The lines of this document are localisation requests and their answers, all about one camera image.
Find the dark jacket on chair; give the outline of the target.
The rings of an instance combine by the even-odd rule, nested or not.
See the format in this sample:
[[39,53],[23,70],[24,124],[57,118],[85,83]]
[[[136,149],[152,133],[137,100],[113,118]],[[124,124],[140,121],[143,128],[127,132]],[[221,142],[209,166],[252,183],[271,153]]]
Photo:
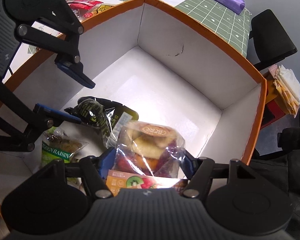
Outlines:
[[255,151],[249,166],[292,200],[293,215],[286,231],[300,239],[300,127],[277,134],[280,151],[261,155]]

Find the dried fruit mix bag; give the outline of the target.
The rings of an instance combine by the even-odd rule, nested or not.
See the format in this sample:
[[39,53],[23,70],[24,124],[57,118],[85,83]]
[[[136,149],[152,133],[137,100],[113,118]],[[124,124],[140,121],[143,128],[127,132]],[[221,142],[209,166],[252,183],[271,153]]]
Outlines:
[[121,189],[167,189],[182,193],[188,180],[179,178],[185,140],[175,129],[140,121],[122,126],[114,165],[106,185],[113,195]]

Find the folded cloth stack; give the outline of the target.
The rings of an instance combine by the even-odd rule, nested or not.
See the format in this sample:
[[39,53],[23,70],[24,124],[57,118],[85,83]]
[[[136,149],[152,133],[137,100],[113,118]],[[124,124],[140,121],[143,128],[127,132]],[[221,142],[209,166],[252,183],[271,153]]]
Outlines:
[[296,117],[300,107],[300,82],[293,70],[277,64],[272,65],[268,70],[289,114]]

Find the red orange stool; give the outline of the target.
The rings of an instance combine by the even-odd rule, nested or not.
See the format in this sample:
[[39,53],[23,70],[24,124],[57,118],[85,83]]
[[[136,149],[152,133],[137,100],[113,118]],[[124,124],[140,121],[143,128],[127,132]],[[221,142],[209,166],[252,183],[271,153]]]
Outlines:
[[284,101],[274,85],[274,78],[270,72],[266,72],[263,76],[267,80],[267,96],[261,129],[269,126],[289,113]]

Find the yellow label crispy snack bag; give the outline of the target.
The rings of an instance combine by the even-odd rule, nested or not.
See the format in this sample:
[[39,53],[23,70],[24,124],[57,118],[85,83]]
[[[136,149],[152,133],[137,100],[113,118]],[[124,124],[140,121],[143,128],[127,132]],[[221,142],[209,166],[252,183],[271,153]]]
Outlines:
[[114,5],[111,4],[104,4],[104,3],[100,3],[95,5],[94,7],[92,7],[91,9],[89,9],[84,15],[84,18],[91,18],[101,12],[104,12],[110,8],[112,8]]

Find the green raisin bag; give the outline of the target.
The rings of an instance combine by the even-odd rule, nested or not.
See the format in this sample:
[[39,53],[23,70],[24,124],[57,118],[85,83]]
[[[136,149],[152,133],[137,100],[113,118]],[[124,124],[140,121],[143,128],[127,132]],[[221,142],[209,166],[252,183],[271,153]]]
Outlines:
[[42,135],[41,167],[54,159],[62,159],[65,164],[71,163],[74,156],[88,143],[70,137],[59,127],[51,127]]

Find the dark green snack packet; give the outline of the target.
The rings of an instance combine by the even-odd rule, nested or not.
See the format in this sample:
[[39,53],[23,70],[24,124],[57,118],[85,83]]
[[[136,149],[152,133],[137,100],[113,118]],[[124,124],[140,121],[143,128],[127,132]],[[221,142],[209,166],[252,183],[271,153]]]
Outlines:
[[102,137],[106,148],[115,147],[121,128],[129,121],[137,121],[139,115],[129,107],[108,99],[83,96],[75,107],[64,109],[81,119],[86,126],[92,127]]

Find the black chair far end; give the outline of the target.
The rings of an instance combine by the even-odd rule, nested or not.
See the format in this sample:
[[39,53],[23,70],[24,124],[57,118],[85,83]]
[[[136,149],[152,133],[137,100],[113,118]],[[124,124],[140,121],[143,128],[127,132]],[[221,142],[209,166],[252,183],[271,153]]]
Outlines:
[[259,62],[254,67],[261,71],[298,52],[275,14],[267,9],[251,20],[249,38],[253,39]]

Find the orange cardboard box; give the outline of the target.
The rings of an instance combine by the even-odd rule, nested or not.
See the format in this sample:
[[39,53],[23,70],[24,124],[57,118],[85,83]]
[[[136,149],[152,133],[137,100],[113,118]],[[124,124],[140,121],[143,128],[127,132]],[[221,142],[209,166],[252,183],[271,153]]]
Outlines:
[[266,81],[236,49],[159,0],[131,0],[83,22],[79,51],[87,89],[40,50],[6,81],[27,107],[57,110],[92,95],[120,102],[143,122],[170,126],[194,157],[250,162]]

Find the red spicy strip packet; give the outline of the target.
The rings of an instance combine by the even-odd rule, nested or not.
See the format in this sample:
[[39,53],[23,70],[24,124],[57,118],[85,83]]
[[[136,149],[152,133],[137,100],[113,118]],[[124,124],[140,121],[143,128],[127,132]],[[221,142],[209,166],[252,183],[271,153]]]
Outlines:
[[83,15],[92,7],[103,2],[97,0],[68,0],[67,4],[80,22],[85,21]]

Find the green checked tablecloth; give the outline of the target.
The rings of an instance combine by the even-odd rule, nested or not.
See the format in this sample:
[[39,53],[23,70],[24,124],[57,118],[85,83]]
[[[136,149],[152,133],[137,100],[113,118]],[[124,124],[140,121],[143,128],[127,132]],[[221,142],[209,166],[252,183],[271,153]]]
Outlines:
[[175,7],[208,27],[242,56],[247,55],[250,32],[250,12],[237,15],[214,0],[185,0]]

